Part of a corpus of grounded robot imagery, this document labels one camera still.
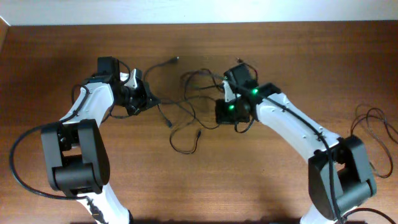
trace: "black cable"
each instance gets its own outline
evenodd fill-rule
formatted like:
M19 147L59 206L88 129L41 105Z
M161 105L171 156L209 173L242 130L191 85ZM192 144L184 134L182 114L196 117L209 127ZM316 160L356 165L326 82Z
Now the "black cable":
M101 121L101 124L102 124L102 123L105 123L105 121L108 120L108 118L111 116L111 114L110 114L109 112L112 111L113 108L114 108L114 102L113 102L112 106L109 108L108 114L107 114L107 115L105 116L105 118Z
M381 109L379 109L379 108L371 107L371 108L367 111L366 114L357 115L358 107L359 107L359 106L357 106L357 108L356 108L356 117L355 117L353 123L351 124L350 133L351 133L351 135L353 135L354 130L355 130L355 127L357 127L357 125L361 124L364 120L366 121L366 126L367 126L367 128L365 128L364 126L362 126L362 127L368 132L368 134L371 135L371 137L372 137L373 139L375 139L375 140L377 141L377 143L379 143L379 145L383 148L384 152L386 153L386 155L387 155L387 157L388 157L388 159L389 159L389 162L390 162L390 170L389 170L389 172L388 172L387 174L384 174L384 175L381 175L381 174L377 171L377 169L376 169L375 166L372 164L372 162L370 162L371 168L372 168L372 170L373 170L373 172L374 172L374 174L375 174L376 176L378 176L378 177L380 177L380 178L384 178L384 179L385 179L385 178L388 178L388 177L390 177L390 176L392 175L392 171L394 170L394 162L393 162L393 160L392 160L392 156L391 156L390 150L388 149L388 147L386 146L386 144L380 139L380 137L379 137L377 134L375 134L375 133L373 132L373 129L372 129L372 127L371 127L370 124L369 124L369 118L373 118L373 119L376 119L376 120L378 120L378 121L380 121L380 122L383 122L384 127L385 127L385 129L386 129L386 131L387 131L387 134L388 134L389 138L390 138L393 142L395 142L396 144L398 144L398 141L397 141L394 137L392 137L391 132L390 132L390 129L392 129L392 131L395 132L396 135L398 135L398 131L397 131L396 128L394 128L390 123L388 123L387 118L386 118L386 115L384 114L383 110L381 110ZM375 111L375 112L377 113L378 116L371 115L370 112L372 112L372 111Z
M249 64L246 63L246 62L244 62L244 64L245 64L245 66L251 68L251 70L254 71L254 74L256 74L256 81L258 81L258 80L259 80L259 74L257 73L257 70L256 70L253 66L249 65Z
M249 131L249 129L251 128L251 126L253 125L253 123L254 123L254 118L252 118L251 120L250 120L250 123L249 123L249 125L243 130L243 131L238 131L238 122L235 122L235 132L237 132L237 133L239 133L239 134L243 134L243 133L245 133L246 131Z
M207 90L210 88L221 88L222 89L223 85L219 84L219 85L210 85L210 86L204 86L204 87L197 87L197 86L193 86L193 89L195 90Z
M163 105L176 105L176 106L178 106L181 110L184 110L184 112L186 112L186 113L188 113L190 116L192 116L192 120L191 120L190 122L188 122L187 124L185 124L185 125L182 126L182 127L179 127L179 128L176 128L176 129L172 130L172 132L170 133L170 136L169 136L169 142L170 142L171 147L174 149L174 151L179 152L179 153L182 153L182 154L193 154L193 153L197 150L198 140L199 140L199 137L201 136L201 130L199 130L199 132L198 132L198 134L197 134L197 137L196 137L196 140L195 140L195 145L194 145L193 149L190 150L190 151L180 150L180 149L177 149L177 148L174 146L174 144L173 144L173 142L172 142L172 139L173 139L173 137L174 137L174 135L175 135L176 132L181 131L183 128L185 128L185 127L187 127L187 126L193 124L194 121L198 121L198 123L200 123L200 125L202 125L202 126L203 126L204 128L206 128L206 129L216 129L216 128L218 128L218 127L220 126L220 125L218 124L218 125L216 125L216 126L214 126L214 127L208 127L207 125L203 124L203 123L196 117L196 111L195 111L193 105L192 105L191 102L190 102L190 100L191 100L191 99L194 99L194 98L207 98L207 99L213 100L214 102L216 101L215 99L213 99L212 97L209 97L209 96L187 96L187 88L188 88L188 86L189 86L190 80L191 80L191 79L193 78L193 76L196 75L197 73L203 73L203 72L211 73L209 69L203 68L203 69L201 69L201 70L196 70L196 71L192 71L192 72L185 72L185 73L180 77L180 79L182 80L186 75L189 75L189 77L187 78L187 80L185 81L185 84L184 84L184 94L183 94L183 100L182 100L182 101L174 101L174 100L171 100L171 99L166 98L166 100L169 101L168 103L166 103L166 102L164 102L164 101L162 100L162 104L163 104ZM215 84L215 85L214 85L213 87L220 88L219 85L216 85L215 80L214 80L214 84ZM188 104L188 105L191 107L192 112L189 111L189 110L187 110L187 109L184 108L183 106L181 106L181 105L180 105L181 103L186 103L186 104ZM158 107L159 112L161 113L161 115L162 115L163 118L165 119L166 125L167 125L169 128L171 128L172 125L173 125L172 122L166 117L166 115L164 114L164 112L162 111L162 109L160 108L160 106L157 105L157 107Z
M169 64L169 63L170 63L170 64L171 64L171 63L177 63L179 59L180 59L180 57L178 57L178 56L177 56L177 57L172 57L172 58L168 59L168 60L165 61L165 62L158 63L158 64L156 64L156 65L153 65L153 66L149 67L149 68L144 72L144 74L142 75L142 81L146 82L147 77L148 77L148 73L149 73L150 71L152 71L154 68L162 67L162 66L167 65L167 64Z
M166 120L167 127L172 128L173 127L173 123L166 117L166 114L163 113L163 111L160 108L159 104L157 105L157 109L159 110L159 112L163 116L163 118Z
M74 85L73 87L72 87L72 95L71 95L71 98L72 98L72 105L74 105L75 104L75 90L76 90L76 87L82 87L83 85L81 85L81 84L76 84L76 85Z
M213 98L211 98L209 96L199 96L199 97L208 98L208 99L216 101L215 99L213 99ZM183 101L174 101L174 100L171 100L171 99L167 99L167 100L169 100L171 102L171 104L178 106L181 110L184 110L186 113L188 113L194 120L198 121L198 123L200 125L202 125L202 127L204 127L205 129L214 130L214 129L218 128L220 126L219 124L217 124L216 126L213 126L213 127L209 127L209 126L203 124L203 122L196 117L196 111L195 110L193 110L193 112L191 112L191 111L187 110L186 108L184 108L183 106L180 105L182 102L184 102L184 103L187 103L188 105L190 105L191 108L193 108L193 105L189 102L189 99L192 99L192 98L187 98L186 100L183 100Z
M174 146L173 142L172 142L172 138L173 138L174 134L175 134L177 131L180 131L181 129L182 129L182 128L177 128L177 129L174 129L174 130L171 132L170 137L169 137L170 145L171 145L171 147L174 149L174 151L179 152L179 153L181 153L181 154L185 154L185 155L193 154L194 152L196 152L196 150L197 150L197 148L198 148L198 141L199 141L199 138L200 138L200 136L201 136L201 130L199 129L199 131L198 131L198 133L197 133L197 136L196 136L196 138L195 138L195 144L194 144L194 146L193 146L193 149L192 149L191 151L184 151L184 150L177 149L177 148Z
M373 212L376 213L380 216L382 216L383 218L385 218L386 220L388 220L391 224L397 224L392 218L390 218L388 215L386 215L385 213L380 212L379 210L373 209L373 208L355 208L352 211L349 211L347 213L345 213L345 215L343 215L343 218L345 220L347 220L347 218L356 213L356 212Z
M49 124L43 124L43 125L40 125L40 126L36 126L36 127L32 128L32 129L29 129L28 131L26 131L23 134L21 134L17 138L17 140L14 142L12 147L11 147L10 155L9 155L9 164L10 164L10 170L12 172L12 175L17 180L18 184L20 184L23 188L25 188L29 192L32 192L33 194L37 194L39 196L43 196L43 197L47 197L47 198L51 198L51 199L57 199L57 200L81 200L81 199L87 199L87 196L84 196L84 197L67 197L67 196L60 196L60 195L52 195L52 194L48 194L48 193L39 191L37 189L34 189L31 186L29 186L27 183L25 183L19 177L19 175L18 175L18 173L16 171L16 168L15 168L15 164L14 164L14 154L15 154L16 148L17 148L18 144L24 138L26 138L26 136L28 136L28 135L36 132L36 131L39 131L39 130L41 130L43 128L47 128L47 127L50 127L50 126L53 126L53 125L56 125L56 124L62 124L64 122L67 122L67 121L73 119L79 113L79 111L81 110L81 108L85 104L85 102L86 102L86 100L88 98L88 95L90 94L90 91L89 91L89 89L86 86L83 86L83 85L75 85L75 86L80 86L80 87L84 88L86 90L86 94L85 94L85 97L83 98L83 100L81 101L81 103L79 104L78 108L75 111L73 111L72 115L70 115L69 117L67 117L65 119L62 119L60 121L57 121L57 122L53 122L53 123L49 123Z
M234 117L236 117L236 109L237 109L237 108L238 108L238 94L237 94L236 91L235 91ZM236 133L239 133L239 134L242 134L242 133L240 133L240 132L238 131L238 124L239 124L239 121L237 121L237 122L234 123L235 132L236 132ZM246 128L245 130L243 130L243 131L244 131L243 133L245 133L246 131L249 131L249 129L251 128L251 125L252 125L252 123L249 124L248 128Z
M112 110L109 111L109 116L114 118L114 119L126 119L129 118L131 116L133 116L134 114L130 114L130 115L112 115Z

